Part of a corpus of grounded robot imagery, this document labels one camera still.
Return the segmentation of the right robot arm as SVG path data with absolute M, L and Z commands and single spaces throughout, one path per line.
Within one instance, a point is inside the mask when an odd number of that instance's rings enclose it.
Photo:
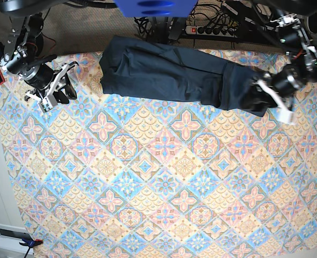
M 43 26 L 42 13 L 14 18 L 11 33 L 3 48 L 0 66 L 8 74 L 19 76 L 31 87 L 25 92 L 24 100 L 37 101 L 46 112 L 58 104 L 69 104 L 71 100 L 77 99 L 68 71 L 78 63 L 65 63 L 56 70 L 47 65 L 57 56 L 40 56 L 44 47 Z

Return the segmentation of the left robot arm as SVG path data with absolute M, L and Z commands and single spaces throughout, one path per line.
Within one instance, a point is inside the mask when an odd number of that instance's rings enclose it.
M 257 16 L 263 23 L 272 23 L 278 38 L 273 38 L 260 26 L 258 31 L 276 46 L 283 49 L 290 63 L 277 74 L 268 72 L 254 79 L 241 98 L 242 109 L 258 112 L 267 108 L 292 109 L 296 91 L 307 83 L 317 82 L 317 50 L 307 33 L 303 20 L 317 12 L 317 1 L 251 1 L 270 9 L 269 19 Z

